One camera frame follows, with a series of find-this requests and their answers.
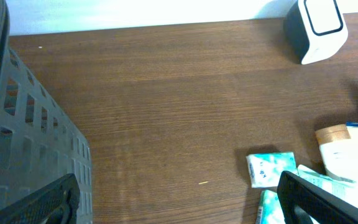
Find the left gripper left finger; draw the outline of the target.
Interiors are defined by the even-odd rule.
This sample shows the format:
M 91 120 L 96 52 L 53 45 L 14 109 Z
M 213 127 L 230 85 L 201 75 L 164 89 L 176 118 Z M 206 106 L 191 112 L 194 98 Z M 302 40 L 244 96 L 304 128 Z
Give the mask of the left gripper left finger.
M 0 210 L 0 223 L 77 223 L 80 190 L 75 174 L 66 174 Z

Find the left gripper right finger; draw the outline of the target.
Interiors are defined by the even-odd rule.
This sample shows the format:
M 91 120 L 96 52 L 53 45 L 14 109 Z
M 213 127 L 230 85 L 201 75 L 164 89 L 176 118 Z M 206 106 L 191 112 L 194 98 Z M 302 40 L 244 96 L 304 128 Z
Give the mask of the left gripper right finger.
M 289 171 L 281 173 L 277 194 L 286 223 L 358 224 L 358 208 Z

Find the teal tissue pack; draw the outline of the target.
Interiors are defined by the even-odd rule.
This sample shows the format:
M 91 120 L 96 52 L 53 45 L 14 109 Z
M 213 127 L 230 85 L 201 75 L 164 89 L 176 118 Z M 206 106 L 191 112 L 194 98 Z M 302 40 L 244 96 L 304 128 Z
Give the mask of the teal tissue pack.
M 285 224 L 284 214 L 276 192 L 263 190 L 255 224 Z
M 250 154 L 246 160 L 252 188 L 277 187 L 283 171 L 298 175 L 292 152 Z

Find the teal wet wipes pack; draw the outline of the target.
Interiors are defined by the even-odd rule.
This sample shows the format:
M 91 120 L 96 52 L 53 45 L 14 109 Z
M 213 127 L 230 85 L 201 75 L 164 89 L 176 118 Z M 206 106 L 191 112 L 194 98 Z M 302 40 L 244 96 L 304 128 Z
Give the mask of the teal wet wipes pack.
M 342 183 L 326 175 L 319 174 L 304 165 L 299 165 L 297 170 L 301 178 L 343 200 L 357 195 L 357 190 L 346 182 Z

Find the white tube with tan cap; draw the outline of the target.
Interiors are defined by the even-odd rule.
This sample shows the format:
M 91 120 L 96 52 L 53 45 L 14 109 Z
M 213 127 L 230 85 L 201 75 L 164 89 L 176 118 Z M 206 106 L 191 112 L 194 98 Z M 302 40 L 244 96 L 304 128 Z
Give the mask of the white tube with tan cap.
M 358 207 L 358 140 L 351 139 L 346 124 L 319 129 L 315 135 L 327 175 L 357 190 L 347 200 Z

